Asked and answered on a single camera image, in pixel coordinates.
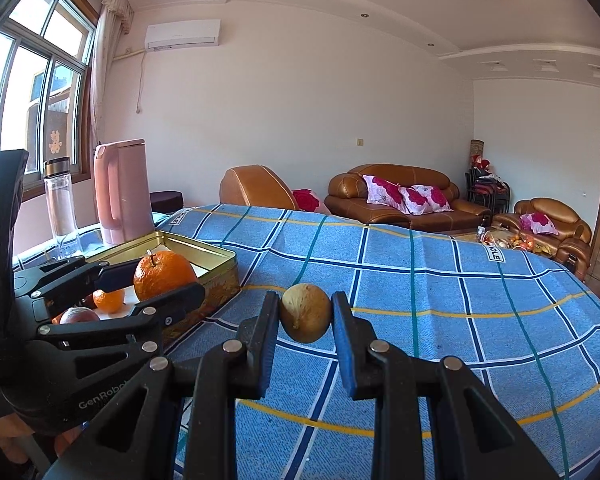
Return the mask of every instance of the window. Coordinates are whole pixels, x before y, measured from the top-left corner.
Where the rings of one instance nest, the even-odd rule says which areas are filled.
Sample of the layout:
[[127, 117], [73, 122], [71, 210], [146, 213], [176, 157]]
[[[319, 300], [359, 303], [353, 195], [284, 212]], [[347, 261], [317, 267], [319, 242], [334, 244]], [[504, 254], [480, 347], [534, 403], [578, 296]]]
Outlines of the window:
[[94, 27], [71, 0], [20, 0], [0, 30], [0, 150], [29, 152], [26, 189], [46, 160], [79, 172], [81, 114]]

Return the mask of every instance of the floral pillow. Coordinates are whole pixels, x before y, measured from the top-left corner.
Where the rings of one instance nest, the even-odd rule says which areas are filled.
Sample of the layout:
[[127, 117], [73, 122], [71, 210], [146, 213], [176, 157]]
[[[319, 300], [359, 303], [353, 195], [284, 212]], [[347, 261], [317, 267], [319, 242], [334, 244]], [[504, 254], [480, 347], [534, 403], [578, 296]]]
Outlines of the floral pillow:
[[544, 213], [531, 213], [520, 216], [520, 225], [525, 231], [533, 231], [539, 235], [557, 235], [558, 229], [555, 228], [551, 219]]
[[331, 211], [327, 209], [322, 200], [311, 191], [310, 189], [295, 189], [291, 193], [294, 194], [296, 202], [300, 211], [307, 211], [309, 213], [320, 213], [323, 215], [330, 215]]
[[400, 193], [404, 198], [404, 203], [412, 215], [426, 215], [427, 213], [433, 213], [433, 209], [420, 193], [418, 193], [413, 187], [402, 187], [400, 186]]
[[388, 205], [405, 215], [409, 214], [398, 184], [373, 175], [363, 175], [362, 178], [365, 179], [366, 188], [369, 192], [366, 203]]
[[427, 199], [431, 209], [434, 213], [439, 213], [442, 211], [453, 211], [451, 206], [449, 205], [446, 196], [440, 191], [439, 187], [436, 186], [411, 186], [418, 193], [420, 193], [424, 198]]

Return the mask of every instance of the bottle cap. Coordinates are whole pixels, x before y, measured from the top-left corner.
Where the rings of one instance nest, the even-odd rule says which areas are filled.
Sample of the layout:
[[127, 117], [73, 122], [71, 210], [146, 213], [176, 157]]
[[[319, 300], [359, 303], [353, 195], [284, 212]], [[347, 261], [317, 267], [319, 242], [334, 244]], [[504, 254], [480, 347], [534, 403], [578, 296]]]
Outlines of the bottle cap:
[[69, 157], [60, 156], [58, 158], [46, 160], [44, 163], [43, 174], [45, 178], [69, 174]]

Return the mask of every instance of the air conditioner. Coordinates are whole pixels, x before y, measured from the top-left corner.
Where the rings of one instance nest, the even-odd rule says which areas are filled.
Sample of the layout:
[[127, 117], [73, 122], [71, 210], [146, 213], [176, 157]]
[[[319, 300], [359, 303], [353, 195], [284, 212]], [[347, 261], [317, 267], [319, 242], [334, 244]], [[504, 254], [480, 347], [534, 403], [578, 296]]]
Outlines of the air conditioner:
[[217, 46], [219, 34], [220, 20], [158, 23], [147, 27], [144, 47], [155, 52], [169, 48]]

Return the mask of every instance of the orange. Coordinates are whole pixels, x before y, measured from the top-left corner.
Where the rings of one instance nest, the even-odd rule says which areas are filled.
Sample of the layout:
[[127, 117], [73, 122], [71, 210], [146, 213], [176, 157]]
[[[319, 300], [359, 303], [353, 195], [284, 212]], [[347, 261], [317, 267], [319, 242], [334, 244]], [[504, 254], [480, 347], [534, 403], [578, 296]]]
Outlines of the orange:
[[173, 251], [149, 253], [140, 260], [134, 274], [134, 289], [139, 301], [169, 292], [198, 280], [189, 261]]
[[119, 311], [125, 304], [125, 290], [120, 288], [113, 292], [104, 292], [104, 290], [96, 290], [93, 293], [93, 303], [103, 312], [113, 314]]

